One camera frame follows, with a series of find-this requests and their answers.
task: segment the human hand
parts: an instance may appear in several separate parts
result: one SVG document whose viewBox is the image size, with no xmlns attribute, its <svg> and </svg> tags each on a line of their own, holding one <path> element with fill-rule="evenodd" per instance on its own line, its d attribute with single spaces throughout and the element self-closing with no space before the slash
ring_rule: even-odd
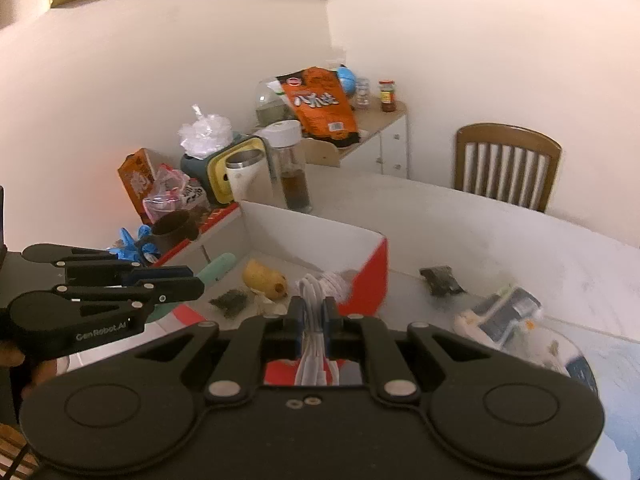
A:
<svg viewBox="0 0 640 480">
<path fill-rule="evenodd" d="M 0 367 L 12 368 L 20 366 L 24 362 L 24 354 L 12 341 L 0 341 Z M 31 383 L 27 384 L 21 392 L 22 398 L 28 396 L 31 391 L 45 381 L 56 376 L 58 364 L 56 360 L 43 361 L 31 371 Z"/>
</svg>

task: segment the sauce jar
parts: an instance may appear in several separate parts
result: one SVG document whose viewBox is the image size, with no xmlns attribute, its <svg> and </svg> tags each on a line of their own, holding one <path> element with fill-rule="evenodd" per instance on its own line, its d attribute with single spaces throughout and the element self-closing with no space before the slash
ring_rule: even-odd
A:
<svg viewBox="0 0 640 480">
<path fill-rule="evenodd" d="M 380 85 L 380 104 L 383 112 L 396 111 L 396 82 L 392 79 L 382 79 Z"/>
</svg>

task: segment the small jar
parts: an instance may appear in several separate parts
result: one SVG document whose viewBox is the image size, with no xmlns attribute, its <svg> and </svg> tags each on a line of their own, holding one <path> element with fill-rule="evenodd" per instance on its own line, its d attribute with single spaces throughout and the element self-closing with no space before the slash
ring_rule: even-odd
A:
<svg viewBox="0 0 640 480">
<path fill-rule="evenodd" d="M 269 143 L 275 173 L 282 186 L 287 208 L 301 213 L 311 211 L 306 186 L 305 150 L 302 146 L 302 127 L 299 121 L 270 124 L 257 133 Z"/>
<path fill-rule="evenodd" d="M 359 110 L 367 110 L 369 108 L 369 80 L 365 77 L 356 79 L 356 102 L 355 106 Z"/>
<path fill-rule="evenodd" d="M 380 85 L 380 104 L 383 112 L 396 111 L 396 82 L 392 79 L 383 79 Z"/>
</svg>

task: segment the black mug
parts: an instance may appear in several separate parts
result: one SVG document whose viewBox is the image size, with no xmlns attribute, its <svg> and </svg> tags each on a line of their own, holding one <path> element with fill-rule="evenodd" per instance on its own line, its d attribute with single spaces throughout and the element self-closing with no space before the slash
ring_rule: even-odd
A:
<svg viewBox="0 0 640 480">
<path fill-rule="evenodd" d="M 136 249 L 140 261 L 143 265 L 148 265 L 148 261 L 142 254 L 143 245 L 153 244 L 160 254 L 165 254 L 181 241 L 196 240 L 199 235 L 200 230 L 196 220 L 189 211 L 171 211 L 152 225 L 150 235 L 143 236 L 136 242 Z"/>
</svg>

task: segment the orange snack bag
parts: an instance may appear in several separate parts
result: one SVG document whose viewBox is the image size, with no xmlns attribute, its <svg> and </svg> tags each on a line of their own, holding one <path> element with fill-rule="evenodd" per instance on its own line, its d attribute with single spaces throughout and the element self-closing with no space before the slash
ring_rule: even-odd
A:
<svg viewBox="0 0 640 480">
<path fill-rule="evenodd" d="M 278 80 L 310 137 L 338 148 L 360 142 L 356 119 L 335 72 L 314 66 Z"/>
</svg>

